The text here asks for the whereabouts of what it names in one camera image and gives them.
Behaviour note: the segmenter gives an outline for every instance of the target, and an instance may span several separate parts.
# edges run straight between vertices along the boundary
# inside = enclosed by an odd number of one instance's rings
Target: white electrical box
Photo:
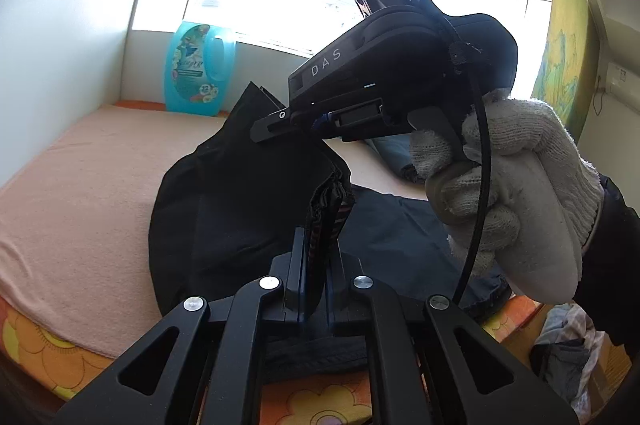
[[[607,68],[606,90],[608,94],[640,113],[640,77],[638,75],[611,62]]]

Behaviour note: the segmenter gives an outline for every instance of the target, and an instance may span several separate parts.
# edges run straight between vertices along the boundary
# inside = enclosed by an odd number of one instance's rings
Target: black sleeve
[[[600,183],[602,212],[574,298],[596,329],[634,358],[640,349],[640,221],[610,178],[601,175]]]

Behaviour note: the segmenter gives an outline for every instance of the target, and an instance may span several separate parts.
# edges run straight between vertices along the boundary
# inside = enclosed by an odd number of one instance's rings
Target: orange floral bedsheet
[[[483,327],[502,342],[539,308],[527,297],[513,297]],[[60,339],[2,297],[0,331],[1,353],[64,400],[75,396],[112,361]],[[260,425],[360,425],[370,416],[366,372],[310,376],[267,385],[262,391]]]

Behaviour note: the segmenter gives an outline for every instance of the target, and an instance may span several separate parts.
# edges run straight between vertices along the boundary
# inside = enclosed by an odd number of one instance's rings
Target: triangular cutout
[[[169,360],[180,331],[167,328],[148,348],[118,375],[118,381],[142,394],[151,396],[158,387],[160,376]]]
[[[466,329],[456,328],[454,335],[480,394],[490,394],[513,383],[513,373],[482,347]]]

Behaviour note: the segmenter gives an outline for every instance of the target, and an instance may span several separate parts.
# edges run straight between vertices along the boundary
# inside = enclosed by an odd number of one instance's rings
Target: white glove
[[[492,182],[474,273],[494,259],[511,287],[545,303],[575,293],[586,249],[604,198],[598,173],[580,158],[554,110],[537,100],[488,95]],[[466,156],[480,162],[478,120],[462,126]],[[410,153],[449,245],[462,261],[473,232],[480,167],[454,163],[446,140],[433,131],[412,134]]]

